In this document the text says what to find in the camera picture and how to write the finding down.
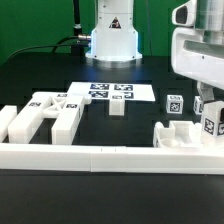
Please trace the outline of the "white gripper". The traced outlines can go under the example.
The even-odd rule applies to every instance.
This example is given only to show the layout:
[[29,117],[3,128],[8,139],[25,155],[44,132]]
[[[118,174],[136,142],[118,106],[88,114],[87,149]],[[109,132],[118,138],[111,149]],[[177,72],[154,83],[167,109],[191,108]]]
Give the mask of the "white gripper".
[[202,104],[224,90],[224,0],[188,0],[172,12],[171,64],[175,73],[197,80]]

